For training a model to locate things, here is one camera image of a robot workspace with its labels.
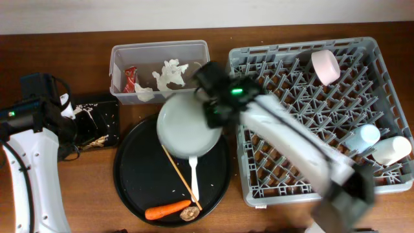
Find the brown table surface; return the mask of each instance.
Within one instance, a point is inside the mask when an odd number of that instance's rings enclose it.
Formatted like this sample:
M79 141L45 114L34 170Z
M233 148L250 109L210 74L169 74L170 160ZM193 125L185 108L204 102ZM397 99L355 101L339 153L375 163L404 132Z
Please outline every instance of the brown table surface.
M108 91L109 58L115 45L155 41L203 39L212 60L226 64L232 48L323 39L374 37L397 91L411 129L414 129L414 22L298 25L278 27L148 30L0 36L0 107L21 98L19 77L49 72L66 80L74 94ZM123 105L123 137L140 119L156 113L160 105ZM235 148L234 139L231 147ZM248 207L241 191L239 169L221 203L204 219L182 228L159 228L135 217L121 202L113 184L116 149L83 153L72 162L58 164L65 213L73 232L261 232L311 223L315 203ZM414 190L380 195L358 227L381 232L412 232ZM0 170L0 232L14 230L12 183L8 166Z

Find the dish rack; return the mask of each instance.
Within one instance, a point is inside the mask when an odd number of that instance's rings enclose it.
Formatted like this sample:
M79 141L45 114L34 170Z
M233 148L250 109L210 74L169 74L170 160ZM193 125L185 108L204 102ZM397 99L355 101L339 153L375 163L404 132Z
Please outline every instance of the dish rack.
M335 55L341 75L323 86L311 54L328 49ZM323 141L360 164L374 167L375 192L409 190L414 162L409 156L391 166L372 158L373 149L357 154L344 142L351 130L373 124L381 140L401 135L414 144L407 120L373 38L350 38L233 49L230 77L255 76L297 120ZM270 144L245 126L237 129L237 154L245 202L249 206L296 203L319 199L309 182Z

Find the wooden chopstick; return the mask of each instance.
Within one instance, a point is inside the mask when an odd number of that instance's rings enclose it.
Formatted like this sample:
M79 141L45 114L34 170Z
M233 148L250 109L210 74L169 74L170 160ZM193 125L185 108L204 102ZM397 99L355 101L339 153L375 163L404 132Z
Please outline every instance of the wooden chopstick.
M191 197L194 199L195 204L199 207L199 209L200 209L200 211L201 211L201 210L202 210L202 208L201 208L200 203L198 202L197 198L195 198L195 196L194 196L193 192L191 191L191 188L188 186L188 184L187 184L186 180L185 180L185 179L183 178L183 176L181 175L181 172L180 172L180 170L177 168L177 166L175 165L175 162L174 162L174 160L171 158L171 155L169 155L169 153L168 153L167 149L164 147L164 145L161 145L161 146L162 146L162 149L164 149L164 151L165 151L165 153L166 153L166 155L167 155L167 157L168 157L169 161L170 161L170 162L171 162L171 164L174 166L175 171L176 171L176 172L178 173L178 175L180 176L181 181L184 183L184 185L186 186L186 188L187 188L188 192L190 193Z

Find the carrot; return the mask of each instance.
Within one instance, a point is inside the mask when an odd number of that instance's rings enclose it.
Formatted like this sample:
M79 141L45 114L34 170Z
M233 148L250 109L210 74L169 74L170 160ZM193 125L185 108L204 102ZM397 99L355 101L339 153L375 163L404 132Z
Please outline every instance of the carrot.
M145 211L145 218L148 220L160 219L168 214L180 211L191 204L190 200L179 201L177 203L149 208Z

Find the plastic crate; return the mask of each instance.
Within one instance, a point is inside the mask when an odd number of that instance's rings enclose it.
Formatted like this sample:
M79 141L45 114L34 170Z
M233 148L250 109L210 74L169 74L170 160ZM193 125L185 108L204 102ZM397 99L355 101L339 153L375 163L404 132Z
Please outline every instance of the plastic crate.
M186 83L184 89L172 91L157 91L157 81L152 72L161 74L164 61L178 59L180 65L188 64L182 79ZM172 93L192 92L197 87L191 81L192 74L201 65L210 61L207 42L172 41L157 43L141 43L131 45L117 45L112 48L109 76L111 87L109 91L116 96L122 104L154 104L163 103ZM124 70L135 66L138 73L138 82L142 87L151 87L151 93L122 93L126 85ZM147 102L138 99L138 95L153 94L154 98Z
M333 52L341 76L323 86L314 73L311 54ZM373 38L336 39L233 49L231 77L255 76L301 123L358 163L374 167L378 194L409 190L414 163L406 157L391 166L377 164L373 149L361 154L343 146L351 130L374 124L381 139L401 135L414 144L380 49ZM274 205L319 199L300 171L245 126L237 132L237 154L245 202Z

